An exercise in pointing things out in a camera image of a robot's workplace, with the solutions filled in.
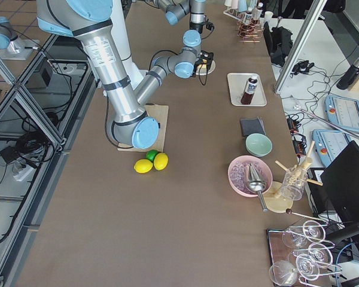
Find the label on robot arm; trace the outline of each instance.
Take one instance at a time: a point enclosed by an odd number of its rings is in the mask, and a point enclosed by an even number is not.
[[[106,39],[101,42],[87,45],[85,46],[85,49],[96,68],[116,61],[112,47]]]

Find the blue cable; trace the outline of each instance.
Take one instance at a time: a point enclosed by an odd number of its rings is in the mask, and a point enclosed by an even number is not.
[[[353,245],[353,244],[355,244],[355,242],[348,243],[345,247],[343,247],[343,248],[339,251],[339,253],[337,254],[337,257],[336,257],[335,265],[338,264],[338,262],[339,262],[339,257],[341,256],[342,252],[343,252],[348,246]],[[336,287],[339,287],[339,276],[338,276],[338,274],[335,274],[335,281],[336,281]]]

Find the computer monitor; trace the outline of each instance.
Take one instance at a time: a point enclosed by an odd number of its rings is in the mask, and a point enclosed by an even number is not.
[[[321,179],[342,222],[348,222],[345,227],[349,229],[359,224],[359,146],[350,142],[326,168]],[[359,234],[351,238],[358,242],[356,247],[359,250]]]

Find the pink bowl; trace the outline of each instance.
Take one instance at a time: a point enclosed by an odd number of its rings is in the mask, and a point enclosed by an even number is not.
[[[266,163],[264,163],[264,161],[260,160],[257,157],[253,157],[251,155],[242,155],[240,157],[237,157],[230,163],[229,169],[227,171],[227,175],[229,177],[230,185],[238,194],[247,197],[256,197],[258,195],[256,193],[251,192],[247,187],[238,188],[237,186],[235,186],[233,181],[236,182],[237,180],[231,178],[231,176],[233,175],[233,168],[238,168],[238,166],[242,166],[242,165],[246,166],[249,163],[254,164],[254,166],[257,168],[259,172],[259,175],[263,177],[263,179],[266,181],[266,185],[267,185],[266,190],[262,192],[265,193],[267,190],[269,190],[271,183],[273,182],[273,175],[271,173],[269,166]]]

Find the lemon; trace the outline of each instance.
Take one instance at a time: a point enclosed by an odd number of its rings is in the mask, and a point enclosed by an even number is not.
[[[151,162],[153,162],[153,161],[154,161],[154,158],[156,157],[156,155],[157,155],[158,153],[159,153],[158,150],[156,150],[156,149],[151,149],[150,151],[148,151],[148,152],[146,153],[146,158],[147,158],[148,160],[150,160]]]
[[[168,165],[168,155],[164,152],[157,154],[154,158],[154,167],[156,170],[163,170]]]
[[[138,173],[147,173],[153,167],[153,163],[146,158],[138,160],[134,165],[134,170]]]

